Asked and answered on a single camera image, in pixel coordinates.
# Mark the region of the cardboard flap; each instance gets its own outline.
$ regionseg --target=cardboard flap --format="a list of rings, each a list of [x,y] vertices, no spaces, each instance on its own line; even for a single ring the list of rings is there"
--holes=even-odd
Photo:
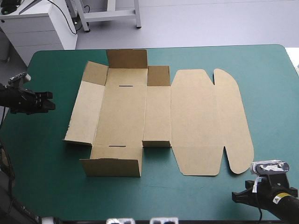
[[[109,68],[115,69],[146,69],[148,67],[145,49],[107,50]]]
[[[148,86],[170,86],[169,66],[149,66]]]
[[[178,70],[171,87],[185,86],[185,87],[209,87],[212,88],[214,84],[203,69]]]
[[[108,66],[95,62],[87,62],[82,81],[105,85],[107,78]]]
[[[148,69],[109,69],[106,86],[146,86]]]
[[[177,71],[171,86],[171,129],[172,149],[184,175],[218,174],[223,140],[214,85],[204,70]]]
[[[65,141],[92,145],[104,92],[105,86],[81,81]]]
[[[103,158],[80,161],[87,176],[141,176],[138,160]]]
[[[215,176],[219,173],[222,146],[172,146],[172,150],[183,175]]]
[[[87,175],[140,176],[142,147],[94,145],[89,160],[81,160]]]
[[[171,103],[169,86],[148,86],[142,144],[144,147],[170,147]]]
[[[239,86],[230,74],[221,69],[214,70],[214,80],[220,128],[229,165],[234,173],[239,174],[250,167],[254,157]]]

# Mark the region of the cabinet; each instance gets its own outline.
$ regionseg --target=cabinet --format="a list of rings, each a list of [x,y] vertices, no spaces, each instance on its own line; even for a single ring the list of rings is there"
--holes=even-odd
[[[27,66],[37,51],[75,49],[78,37],[70,31],[59,9],[47,0],[42,0],[19,15],[32,1],[24,0],[17,11],[9,15],[0,14],[0,27]],[[53,2],[64,12],[75,32],[65,1]]]

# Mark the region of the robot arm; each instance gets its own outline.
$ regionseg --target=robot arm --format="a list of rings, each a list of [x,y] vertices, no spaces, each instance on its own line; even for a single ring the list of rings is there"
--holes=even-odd
[[[53,98],[51,92],[33,92],[23,88],[30,79],[24,72],[9,79],[9,85],[0,84],[0,105],[9,107],[11,113],[33,114],[55,110],[55,104],[48,100]]]
[[[246,190],[240,193],[232,192],[233,201],[268,210],[287,224],[297,224],[298,191],[290,187],[286,176],[288,171],[289,165],[283,161],[253,162],[251,173],[257,175],[256,181],[246,181]]]

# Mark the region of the green tabletop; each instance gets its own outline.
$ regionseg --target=green tabletop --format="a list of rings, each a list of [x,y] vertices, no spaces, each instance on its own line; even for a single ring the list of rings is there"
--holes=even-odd
[[[225,155],[217,176],[183,176],[170,148],[151,148],[144,150],[141,178],[86,177],[79,159],[89,158],[90,147],[62,139],[88,60],[107,64],[105,50],[41,51],[32,58],[25,86],[53,92],[56,110],[9,114],[1,129],[21,202],[64,220],[258,219],[256,208],[231,199],[255,176],[232,174]],[[148,49],[148,61],[170,65],[171,80],[179,69],[205,69],[211,78],[214,68],[229,72],[239,84],[255,160],[289,162],[289,182],[299,188],[299,78],[282,46]],[[264,218],[275,219],[266,211]]]

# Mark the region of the black cable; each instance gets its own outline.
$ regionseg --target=black cable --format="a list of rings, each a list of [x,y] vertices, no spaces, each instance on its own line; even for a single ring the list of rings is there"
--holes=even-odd
[[[262,218],[263,218],[263,213],[262,213],[262,210],[261,210],[260,203],[258,202],[257,193],[255,193],[255,195],[256,195],[256,204],[257,204],[257,208],[258,208],[258,211],[260,212],[260,218],[259,218],[257,224],[260,224],[261,221],[262,221]]]
[[[68,22],[68,20],[67,20],[67,18],[66,18],[66,16],[65,16],[65,14],[64,14],[64,12],[61,10],[61,8],[60,8],[58,5],[56,5],[53,1],[51,1],[51,0],[47,0],[47,1],[50,2],[50,3],[52,3],[54,6],[56,6],[56,7],[61,11],[62,15],[64,15],[65,21],[66,21],[66,23],[67,23],[67,25],[68,25],[70,31],[71,31],[74,35],[76,35],[76,34],[77,34],[77,30],[76,30],[76,32],[73,32],[73,31],[72,31],[72,29],[71,29],[71,27],[70,27],[70,24],[69,24],[69,22]]]
[[[8,163],[8,168],[9,168],[8,195],[11,198],[8,211],[3,216],[0,217],[0,220],[1,220],[1,219],[4,219],[7,215],[9,215],[9,213],[11,211],[11,208],[12,208],[12,205],[13,205],[14,200],[15,200],[15,198],[13,197],[13,194],[12,194],[13,180],[15,179],[15,175],[14,175],[14,169],[13,169],[10,157],[9,157],[9,155],[8,155],[8,153],[7,153],[6,149],[5,149],[5,146],[4,146],[4,144],[3,144],[3,142],[2,142],[1,139],[0,139],[0,143],[1,143],[1,148],[4,151],[4,154],[6,156],[7,163]]]
[[[89,5],[84,6],[84,8],[86,8],[88,6],[88,12],[90,12],[90,7]]]

